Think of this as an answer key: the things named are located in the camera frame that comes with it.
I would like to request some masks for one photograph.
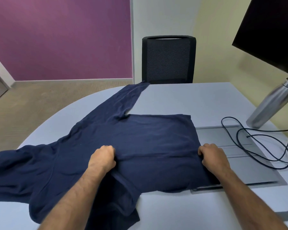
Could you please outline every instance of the black cable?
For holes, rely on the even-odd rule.
[[[237,131],[237,133],[236,133],[237,143],[236,143],[236,141],[232,138],[232,136],[230,135],[229,131],[227,130],[227,128],[226,128],[226,127],[224,126],[224,124],[223,124],[223,120],[224,120],[224,119],[228,119],[228,118],[236,120],[236,121],[240,124],[240,126],[242,127],[242,128],[240,128],[240,129]],[[268,168],[275,169],[275,170],[283,170],[283,169],[288,168],[288,162],[282,160],[282,158],[285,156],[286,152],[288,152],[288,142],[287,142],[287,145],[285,145],[285,144],[284,144],[283,142],[281,142],[279,139],[277,139],[277,138],[275,138],[275,137],[273,137],[273,136],[271,136],[271,135],[265,135],[265,134],[255,134],[255,135],[251,135],[251,134],[247,131],[247,130],[253,130],[253,131],[261,131],[261,132],[284,132],[284,131],[288,131],[288,130],[265,131],[265,130],[258,130],[258,129],[253,129],[253,128],[245,128],[245,127],[242,125],[242,123],[240,123],[240,121],[239,121],[238,119],[236,119],[236,118],[234,118],[234,117],[230,117],[230,116],[229,116],[229,117],[224,117],[224,118],[221,120],[221,124],[222,124],[222,127],[224,128],[224,130],[225,130],[225,131],[227,132],[227,134],[229,135],[230,139],[235,143],[235,145],[236,145],[237,147],[239,147],[240,149],[242,149],[247,155],[249,155],[252,159],[254,159],[255,161],[257,161],[258,163],[260,163],[260,164],[262,164],[263,166],[266,166],[266,167],[268,167]],[[239,141],[239,132],[242,131],[242,130],[244,130],[244,131],[248,134],[248,136],[246,136],[247,138],[251,137],[251,138],[252,138],[253,140],[255,140],[257,143],[259,143],[271,156],[273,156],[273,157],[275,158],[275,160],[268,159],[268,158],[266,158],[266,157],[263,157],[262,155],[259,155],[259,154],[257,154],[257,153],[254,153],[254,152],[249,151],[249,150],[247,150],[246,148],[244,148],[243,145],[242,145],[242,144],[240,143],[240,141]],[[267,136],[267,137],[270,137],[270,138],[272,138],[272,139],[275,139],[275,140],[278,141],[281,145],[283,145],[283,147],[285,148],[284,153],[282,154],[282,156],[281,156],[280,158],[277,158],[277,157],[274,156],[261,142],[259,142],[254,136]],[[281,162],[283,162],[283,163],[285,163],[285,164],[287,164],[287,165],[285,165],[284,167],[281,167],[281,168],[275,168],[275,167],[273,167],[273,166],[269,166],[269,165],[267,165],[267,164],[259,161],[254,155],[256,155],[256,156],[258,156],[258,157],[260,157],[260,158],[262,158],[262,159],[264,159],[264,160],[267,160],[267,161],[281,161]]]

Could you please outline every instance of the table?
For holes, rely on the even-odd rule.
[[[121,88],[116,87],[91,94],[63,108],[39,126],[20,147],[27,144],[48,144],[67,135],[76,122]],[[195,127],[205,127],[219,126],[225,116],[236,117],[245,124],[254,109],[254,105],[231,83],[224,82],[150,85],[142,92],[130,113],[187,114],[191,115]],[[227,120],[225,124],[236,123]],[[277,128],[268,122],[263,129],[276,130]],[[272,135],[282,142],[288,140],[282,133],[272,133]],[[271,139],[265,138],[262,141],[275,155],[282,153],[283,149]],[[280,171],[280,174],[288,183],[288,169]],[[274,211],[288,211],[288,185],[253,190]],[[240,229],[224,192],[144,193],[138,201],[137,210],[141,221],[130,230]],[[38,224],[29,217],[27,204],[0,202],[0,230],[33,230],[37,227]]]

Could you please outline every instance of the fist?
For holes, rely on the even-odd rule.
[[[198,154],[203,155],[203,165],[213,173],[219,180],[228,171],[231,171],[228,159],[223,149],[218,148],[214,143],[205,143],[198,148]]]
[[[97,149],[88,162],[88,168],[101,168],[105,173],[109,172],[116,165],[114,160],[115,148],[112,146],[102,146]]]

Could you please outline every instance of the garment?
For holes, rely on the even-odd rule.
[[[0,152],[0,201],[28,203],[41,223],[103,145],[116,149],[117,165],[100,184],[87,229],[128,229],[141,193],[217,184],[197,155],[190,116],[126,115],[148,85],[127,85],[56,142]]]

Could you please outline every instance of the pink wall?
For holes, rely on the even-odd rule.
[[[0,61],[16,81],[132,77],[129,0],[0,0]]]

